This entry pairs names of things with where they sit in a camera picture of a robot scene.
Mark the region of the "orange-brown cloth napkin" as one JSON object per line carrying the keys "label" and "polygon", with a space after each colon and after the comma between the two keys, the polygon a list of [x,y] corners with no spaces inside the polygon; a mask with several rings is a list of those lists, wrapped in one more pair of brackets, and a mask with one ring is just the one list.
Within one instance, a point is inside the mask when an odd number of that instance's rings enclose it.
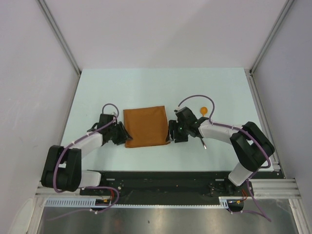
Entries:
{"label": "orange-brown cloth napkin", "polygon": [[123,110],[124,126],[132,137],[126,148],[167,145],[168,120],[164,106]]}

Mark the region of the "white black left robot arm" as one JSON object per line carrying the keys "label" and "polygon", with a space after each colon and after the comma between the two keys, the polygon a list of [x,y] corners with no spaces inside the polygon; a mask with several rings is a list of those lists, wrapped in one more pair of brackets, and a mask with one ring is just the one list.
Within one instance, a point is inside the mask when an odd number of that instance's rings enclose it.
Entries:
{"label": "white black left robot arm", "polygon": [[121,145],[132,139],[123,123],[117,121],[117,115],[101,114],[99,121],[81,138],[67,147],[49,148],[40,180],[42,186],[53,188],[57,193],[90,187],[97,195],[104,194],[108,183],[101,179],[99,172],[82,170],[83,157],[109,141]]}

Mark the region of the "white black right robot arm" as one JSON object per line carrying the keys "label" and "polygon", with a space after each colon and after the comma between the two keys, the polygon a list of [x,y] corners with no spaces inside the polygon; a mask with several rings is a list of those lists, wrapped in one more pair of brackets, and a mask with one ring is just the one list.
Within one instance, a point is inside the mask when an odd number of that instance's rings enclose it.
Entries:
{"label": "white black right robot arm", "polygon": [[188,107],[176,110],[175,115],[176,120],[168,123],[168,140],[181,143],[187,142],[189,137],[209,138],[233,147],[238,163],[224,180],[222,192],[237,195],[242,185],[260,169],[271,167],[270,156],[275,148],[254,122],[239,126],[219,123],[211,117],[197,118]]}

